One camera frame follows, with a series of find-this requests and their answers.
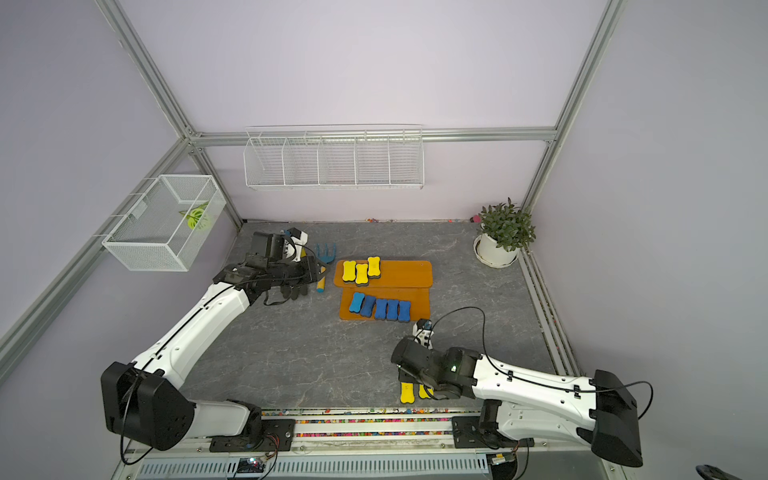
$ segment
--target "potted plant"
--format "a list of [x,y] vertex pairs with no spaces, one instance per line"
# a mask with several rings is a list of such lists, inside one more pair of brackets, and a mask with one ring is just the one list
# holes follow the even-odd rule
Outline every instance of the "potted plant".
[[536,238],[531,214],[516,207],[511,199],[480,213],[481,235],[475,239],[475,254],[481,262],[494,268],[512,265],[518,251]]

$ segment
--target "black mounting plate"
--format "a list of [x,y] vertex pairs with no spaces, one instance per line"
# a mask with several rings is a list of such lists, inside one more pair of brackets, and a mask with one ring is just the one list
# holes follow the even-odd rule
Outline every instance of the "black mounting plate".
[[[453,447],[455,449],[489,449],[482,442],[478,425],[480,425],[480,415],[452,417],[451,425],[453,427]],[[498,446],[503,449],[513,449],[518,444],[518,440],[498,439]],[[520,439],[521,447],[532,447],[533,439]]]
[[269,419],[262,417],[262,428],[264,431],[261,442],[258,445],[249,443],[248,435],[234,437],[213,437],[210,440],[211,452],[274,452],[275,444],[267,435],[274,435],[280,439],[278,452],[290,450],[290,444],[293,441],[293,428],[296,426],[296,420],[292,419]]

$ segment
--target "white wire basket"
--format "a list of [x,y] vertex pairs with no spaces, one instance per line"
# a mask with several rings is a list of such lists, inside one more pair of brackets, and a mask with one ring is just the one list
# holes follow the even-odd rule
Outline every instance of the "white wire basket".
[[418,126],[397,131],[248,131],[248,137],[243,162],[246,185],[254,190],[424,187]]
[[160,175],[102,244],[129,270],[186,272],[226,204],[210,175]]

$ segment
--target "orange wooden board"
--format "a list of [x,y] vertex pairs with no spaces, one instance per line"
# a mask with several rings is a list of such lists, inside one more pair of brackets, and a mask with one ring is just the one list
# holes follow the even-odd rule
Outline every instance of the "orange wooden board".
[[[368,260],[356,260],[356,262],[368,263]],[[369,279],[368,286],[361,287],[357,287],[354,283],[344,283],[344,280],[341,280],[344,274],[343,264],[344,260],[336,262],[336,273],[333,275],[333,284],[336,286],[361,289],[376,287],[429,288],[432,286],[432,264],[425,260],[382,260],[381,278]]]
[[355,292],[373,295],[378,298],[388,300],[408,300],[411,303],[411,321],[418,322],[419,319],[429,318],[429,289],[428,288],[393,288],[393,287],[371,287],[363,286],[360,288],[345,288],[341,293],[341,307],[339,308],[339,318],[342,320],[375,320],[373,315],[370,318],[352,313],[349,311],[349,305],[352,303],[352,296]]

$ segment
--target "green plant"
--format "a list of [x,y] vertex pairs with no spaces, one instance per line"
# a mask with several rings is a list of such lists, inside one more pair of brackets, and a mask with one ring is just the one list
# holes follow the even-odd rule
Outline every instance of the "green plant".
[[483,207],[480,219],[482,232],[508,252],[525,248],[536,238],[531,214],[516,207],[509,198],[506,204],[501,202],[496,206],[488,205],[488,209]]

